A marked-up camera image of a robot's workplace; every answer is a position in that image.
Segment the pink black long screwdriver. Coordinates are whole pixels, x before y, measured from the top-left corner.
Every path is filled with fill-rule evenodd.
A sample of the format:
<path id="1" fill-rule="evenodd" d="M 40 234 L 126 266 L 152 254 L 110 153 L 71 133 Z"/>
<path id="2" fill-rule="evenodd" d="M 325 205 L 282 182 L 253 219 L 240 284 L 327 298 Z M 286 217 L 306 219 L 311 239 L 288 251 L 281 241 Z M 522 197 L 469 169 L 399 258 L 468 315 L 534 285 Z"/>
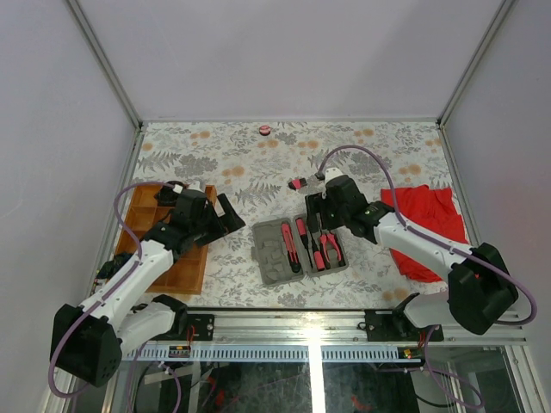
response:
<path id="1" fill-rule="evenodd" d="M 306 224 L 305 224 L 305 222 L 302 218 L 297 218 L 297 220 L 295 220 L 295 223 L 296 223 L 299 235 L 300 235 L 300 240 L 301 240 L 302 245 L 303 245 L 303 247 L 306 251 L 308 261 L 310 262 L 311 267 L 313 267 L 313 261 L 312 261 L 312 257 L 311 257 L 311 254 L 310 254 L 309 239 L 308 239 L 308 235 L 307 235 Z"/>

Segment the pink black pliers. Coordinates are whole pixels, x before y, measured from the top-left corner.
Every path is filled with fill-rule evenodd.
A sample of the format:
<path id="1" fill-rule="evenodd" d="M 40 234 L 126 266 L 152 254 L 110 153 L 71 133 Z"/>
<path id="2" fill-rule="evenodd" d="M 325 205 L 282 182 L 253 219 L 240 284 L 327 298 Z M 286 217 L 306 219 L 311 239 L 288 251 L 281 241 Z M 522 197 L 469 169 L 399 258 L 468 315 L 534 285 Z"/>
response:
<path id="1" fill-rule="evenodd" d="M 337 237 L 330 231 L 322 231 L 319 237 L 322 257 L 327 269 L 335 262 L 339 267 L 343 265 L 343 254 L 337 241 Z"/>

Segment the pink black utility knife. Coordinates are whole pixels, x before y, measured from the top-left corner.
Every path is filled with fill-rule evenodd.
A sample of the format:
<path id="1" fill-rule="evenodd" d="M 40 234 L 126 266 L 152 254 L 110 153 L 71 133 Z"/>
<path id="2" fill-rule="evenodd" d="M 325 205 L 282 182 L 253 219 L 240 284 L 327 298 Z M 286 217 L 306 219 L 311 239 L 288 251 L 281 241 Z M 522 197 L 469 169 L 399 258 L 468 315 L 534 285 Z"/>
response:
<path id="1" fill-rule="evenodd" d="M 282 237 L 286 246 L 288 261 L 293 273 L 299 273 L 301 271 L 300 260 L 298 252 L 294 244 L 293 234 L 288 223 L 282 223 Z"/>

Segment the grey plastic tool case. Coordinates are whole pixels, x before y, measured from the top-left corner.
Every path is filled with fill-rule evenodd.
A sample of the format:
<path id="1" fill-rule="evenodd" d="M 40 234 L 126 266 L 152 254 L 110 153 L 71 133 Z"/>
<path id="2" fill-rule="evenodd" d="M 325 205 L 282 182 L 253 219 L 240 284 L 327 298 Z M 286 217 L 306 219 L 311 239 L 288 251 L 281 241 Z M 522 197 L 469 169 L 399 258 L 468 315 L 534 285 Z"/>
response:
<path id="1" fill-rule="evenodd" d="M 264 222 L 256 223 L 252 226 L 254 246 L 252 247 L 251 253 L 253 259 L 258 264 L 262 282 L 267 287 L 275 287 L 281 284 L 302 280 L 307 275 L 316 277 L 327 274 L 335 274 L 345 270 L 349 266 L 348 257 L 346 256 L 344 247 L 339 240 L 338 231 L 332 230 L 330 232 L 337 237 L 338 244 L 343 254 L 343 265 L 339 267 L 335 262 L 333 262 L 330 269 L 325 268 L 324 271 L 319 272 L 316 269 L 313 260 L 310 231 L 306 228 L 309 239 L 310 254 L 313 261 L 313 267 L 311 267 L 297 230 L 295 223 L 297 218 L 302 218 L 306 224 L 306 215 L 302 213 L 294 217 L 270 219 Z M 294 244 L 297 249 L 301 265 L 301 271 L 297 274 L 292 272 L 289 265 L 288 254 L 282 237 L 282 223 L 288 223 L 293 234 Z M 318 231 L 315 236 L 317 238 L 320 250 L 321 245 L 319 242 L 319 237 L 322 231 L 327 230 Z"/>

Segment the pink black screwdriver short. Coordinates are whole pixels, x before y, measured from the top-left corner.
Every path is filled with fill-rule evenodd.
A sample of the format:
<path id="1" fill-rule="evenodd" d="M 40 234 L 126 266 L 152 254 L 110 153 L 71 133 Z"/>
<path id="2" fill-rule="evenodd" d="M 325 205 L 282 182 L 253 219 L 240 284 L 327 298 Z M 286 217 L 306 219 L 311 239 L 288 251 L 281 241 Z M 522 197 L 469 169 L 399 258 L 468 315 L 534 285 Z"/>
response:
<path id="1" fill-rule="evenodd" d="M 322 256 L 321 250 L 319 249 L 319 245 L 317 242 L 317 238 L 315 237 L 317 235 L 317 232 L 311 231 L 310 237 L 311 237 L 311 243 L 312 243 L 312 252 L 313 252 L 313 260 L 315 263 L 316 269 L 321 272 L 325 270 L 325 261 Z"/>

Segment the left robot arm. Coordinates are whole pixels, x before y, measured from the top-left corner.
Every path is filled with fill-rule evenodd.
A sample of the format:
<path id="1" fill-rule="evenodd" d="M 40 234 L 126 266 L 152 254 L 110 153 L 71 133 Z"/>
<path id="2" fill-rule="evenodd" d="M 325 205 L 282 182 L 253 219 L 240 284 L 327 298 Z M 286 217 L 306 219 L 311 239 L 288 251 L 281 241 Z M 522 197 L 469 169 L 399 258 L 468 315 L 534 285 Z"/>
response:
<path id="1" fill-rule="evenodd" d="M 158 221 L 139 238 L 136 251 L 94 295 L 80 305 L 63 305 L 55 314 L 51 370 L 59 368 L 100 387 L 117 371 L 124 355 L 158 336 L 176 340 L 189 328 L 187 306 L 166 294 L 139 311 L 139 298 L 193 247 L 206 246 L 240 230 L 245 222 L 225 194 L 222 214 L 207 195 L 174 188 L 176 204 L 168 221 Z"/>

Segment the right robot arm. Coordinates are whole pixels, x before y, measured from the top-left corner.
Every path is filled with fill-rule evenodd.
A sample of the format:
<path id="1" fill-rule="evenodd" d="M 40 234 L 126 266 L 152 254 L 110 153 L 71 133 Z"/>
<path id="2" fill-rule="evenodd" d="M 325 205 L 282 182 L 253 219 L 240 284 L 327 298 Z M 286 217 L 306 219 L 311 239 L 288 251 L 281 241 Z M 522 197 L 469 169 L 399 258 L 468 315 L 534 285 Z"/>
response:
<path id="1" fill-rule="evenodd" d="M 446 323 L 481 336 L 518 299 L 501 255 L 490 244 L 458 243 L 412 223 L 381 200 L 367 201 L 347 175 L 333 177 L 324 191 L 306 196 L 305 203 L 309 225 L 328 231 L 345 227 L 355 237 L 411 258 L 446 282 L 446 292 L 413 294 L 393 310 L 393 331 L 402 339 Z"/>

